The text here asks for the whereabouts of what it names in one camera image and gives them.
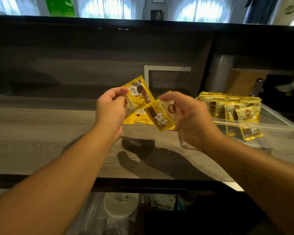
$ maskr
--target transparent tray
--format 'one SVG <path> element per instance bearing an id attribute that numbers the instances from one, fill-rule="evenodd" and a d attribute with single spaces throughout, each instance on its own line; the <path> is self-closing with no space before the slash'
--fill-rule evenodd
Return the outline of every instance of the transparent tray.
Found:
<path id="1" fill-rule="evenodd" d="M 218 128 L 225 134 L 225 126 L 237 126 L 245 128 L 258 128 L 264 134 L 264 137 L 257 138 L 251 141 L 244 141 L 241 135 L 234 136 L 235 139 L 253 147 L 258 148 L 263 151 L 269 152 L 273 147 L 271 146 L 270 140 L 266 139 L 266 135 L 272 134 L 274 131 L 284 131 L 284 132 L 294 132 L 294 123 L 269 108 L 268 106 L 261 104 L 260 112 L 260 122 L 259 123 L 249 123 L 244 122 L 240 123 L 235 120 L 225 120 L 212 118 L 213 121 L 217 124 Z M 187 142 L 182 140 L 180 137 L 180 145 L 182 148 L 197 150 L 193 146 L 189 145 Z"/>

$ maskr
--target person's right hand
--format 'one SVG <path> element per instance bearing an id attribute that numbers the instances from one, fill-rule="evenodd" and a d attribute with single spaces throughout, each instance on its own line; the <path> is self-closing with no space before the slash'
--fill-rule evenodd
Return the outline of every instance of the person's right hand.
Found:
<path id="1" fill-rule="evenodd" d="M 176 126 L 174 131 L 190 145 L 203 151 L 204 146 L 219 140 L 223 136 L 216 124 L 212 121 L 211 114 L 205 102 L 196 101 L 194 98 L 180 92 L 167 92 L 159 99 L 174 101 L 176 108 Z"/>

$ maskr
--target brown circle logo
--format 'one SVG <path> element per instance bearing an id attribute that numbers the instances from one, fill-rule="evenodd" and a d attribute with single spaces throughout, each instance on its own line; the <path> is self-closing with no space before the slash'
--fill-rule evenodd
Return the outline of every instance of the brown circle logo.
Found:
<path id="1" fill-rule="evenodd" d="M 209 104 L 209 108 L 212 109 L 212 110 L 214 110 L 216 108 L 216 104 L 217 104 L 216 102 L 211 102 Z"/>
<path id="2" fill-rule="evenodd" d="M 251 111 L 250 111 L 250 110 L 246 110 L 246 111 L 245 111 L 245 115 L 246 115 L 247 117 L 251 116 Z"/>
<path id="3" fill-rule="evenodd" d="M 175 113 L 175 105 L 173 105 L 173 104 L 169 104 L 169 105 L 168 105 L 168 111 L 169 111 L 171 114 L 174 114 L 174 113 Z"/>

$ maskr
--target curtain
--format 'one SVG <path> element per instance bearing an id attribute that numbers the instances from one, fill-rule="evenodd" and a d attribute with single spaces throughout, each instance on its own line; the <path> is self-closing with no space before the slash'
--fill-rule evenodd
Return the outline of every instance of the curtain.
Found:
<path id="1" fill-rule="evenodd" d="M 77 0 L 79 16 L 141 20 L 145 0 Z"/>
<path id="2" fill-rule="evenodd" d="M 234 0 L 171 0 L 169 21 L 227 23 Z"/>
<path id="3" fill-rule="evenodd" d="M 40 16 L 36 0 L 0 0 L 0 14 Z"/>

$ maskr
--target wood grain surface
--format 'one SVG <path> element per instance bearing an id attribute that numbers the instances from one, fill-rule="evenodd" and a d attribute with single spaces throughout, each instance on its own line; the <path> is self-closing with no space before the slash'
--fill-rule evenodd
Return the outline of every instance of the wood grain surface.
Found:
<path id="1" fill-rule="evenodd" d="M 21 105 L 26 105 L 26 97 L 22 101 Z M 94 110 L 46 109 L 42 99 L 40 109 L 7 107 L 7 102 L 2 102 L 0 174 L 33 173 L 58 157 L 95 121 Z M 294 163 L 294 133 L 268 133 L 266 138 L 273 145 L 274 156 Z M 181 148 L 176 132 L 160 132 L 153 125 L 140 123 L 123 125 L 122 138 L 108 153 L 99 177 L 217 180 L 241 190 L 208 156 Z"/>

